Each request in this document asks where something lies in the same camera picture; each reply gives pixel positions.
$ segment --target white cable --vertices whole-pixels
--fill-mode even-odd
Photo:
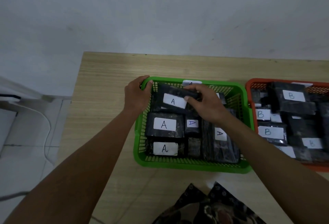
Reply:
[[[35,110],[35,109],[32,109],[32,108],[29,108],[29,107],[27,107],[27,106],[23,106],[23,105],[19,105],[19,104],[16,104],[16,103],[14,103],[14,102],[9,102],[9,103],[11,103],[11,104],[13,104],[13,105],[17,105],[17,106],[21,106],[21,107],[23,107],[23,108],[26,108],[26,109],[29,109],[29,110],[32,110],[32,111],[35,111],[35,112],[37,112],[37,113],[39,113],[40,115],[42,115],[46,120],[47,120],[47,122],[48,122],[48,124],[49,124],[49,131],[48,131],[48,134],[47,134],[47,136],[46,136],[46,139],[45,139],[45,141],[44,141],[44,143],[43,143],[43,156],[44,156],[44,158],[45,158],[45,160],[47,161],[47,162],[49,162],[51,165],[55,165],[47,156],[46,156],[46,142],[47,142],[47,139],[48,139],[48,136],[49,136],[49,134],[50,134],[50,131],[51,131],[51,123],[50,123],[50,121],[49,121],[49,119],[43,114],[43,113],[41,113],[40,111],[37,111],[37,110]]]

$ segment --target green plastic basket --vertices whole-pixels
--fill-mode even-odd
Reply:
[[[153,80],[153,91],[158,91],[158,83],[166,83],[182,88],[184,79],[168,78],[168,77],[149,77],[142,83],[142,89],[148,81]],[[202,83],[208,85],[215,92],[223,92],[225,94],[227,107],[236,110],[236,116],[247,126],[254,130],[252,110],[248,107],[247,92],[244,86],[234,82],[209,81],[202,80]],[[135,161],[145,167],[152,168],[172,168],[172,169],[189,169],[210,172],[227,172],[245,174],[251,170],[251,166],[241,155],[238,164],[223,164],[216,162],[208,162],[190,158],[172,158],[158,155],[145,154],[145,128],[147,113],[150,111],[151,100],[147,109],[138,116],[135,124],[135,142],[134,142],[134,158]]]

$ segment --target basket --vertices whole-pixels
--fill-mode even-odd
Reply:
[[[153,91],[158,91],[158,83],[166,83],[179,88],[183,88],[181,78],[166,78],[166,77],[149,77],[142,83],[142,89],[148,81],[153,80]],[[223,92],[225,94],[227,106],[236,110],[237,118],[244,122],[247,126],[254,129],[252,112],[248,107],[247,93],[245,88],[234,82],[223,81],[208,81],[202,80],[202,83],[208,85],[215,92]],[[216,162],[208,162],[198,159],[190,158],[173,158],[157,155],[145,154],[145,128],[147,113],[150,111],[149,102],[147,109],[138,116],[135,124],[135,142],[134,142],[134,159],[135,161],[145,167],[152,168],[172,168],[172,169],[188,169],[210,172],[228,172],[245,174],[251,170],[249,163],[241,155],[238,164],[223,164]]]
[[[253,122],[254,122],[254,130],[258,134],[258,128],[257,128],[257,117],[256,117],[256,108],[255,104],[252,100],[251,95],[251,89],[266,89],[266,84],[269,82],[285,82],[285,83],[291,83],[291,82],[298,82],[298,83],[309,83],[312,84],[311,86],[305,88],[307,92],[310,93],[320,93],[320,94],[329,94],[329,83],[322,83],[322,82],[309,82],[309,81],[297,81],[297,80],[279,80],[279,79],[271,79],[271,78],[253,78],[250,79],[246,85],[245,88],[247,90],[247,96],[248,96],[248,103],[252,109],[252,115],[253,115]],[[306,167],[318,171],[318,172],[329,172],[329,163],[319,162],[314,164],[303,164]]]

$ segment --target finger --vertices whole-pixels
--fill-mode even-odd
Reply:
[[[153,85],[153,80],[148,81],[144,91],[150,94],[152,90],[152,85]]]
[[[208,86],[204,85],[204,84],[191,84],[191,85],[185,86],[184,89],[197,90],[201,93],[204,93],[208,89]]]
[[[140,77],[138,77],[137,79],[133,80],[132,82],[136,82],[136,83],[138,83],[139,85],[141,85],[142,82],[143,82],[144,80],[146,80],[149,76],[150,76],[150,75],[140,76]]]
[[[189,96],[184,97],[184,100],[186,102],[188,102],[190,105],[192,105],[193,108],[196,109],[196,110],[198,110],[200,105],[201,105],[201,102],[196,101],[194,98],[189,97]]]

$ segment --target red plastic basket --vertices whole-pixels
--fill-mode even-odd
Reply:
[[[257,134],[258,134],[257,117],[256,117],[255,103],[253,102],[252,96],[251,96],[251,89],[266,89],[266,84],[269,83],[269,82],[273,82],[273,81],[285,82],[285,83],[291,83],[291,82],[310,83],[310,84],[313,84],[313,85],[306,88],[307,92],[329,95],[329,83],[297,81],[297,80],[280,80],[280,79],[271,79],[271,78],[253,78],[253,79],[250,79],[246,83],[245,88],[247,90],[247,97],[248,97],[249,107],[251,107],[251,109],[252,109],[255,132]],[[321,162],[321,163],[304,164],[304,165],[306,167],[308,167],[312,170],[318,171],[318,172],[329,172],[329,163]]]

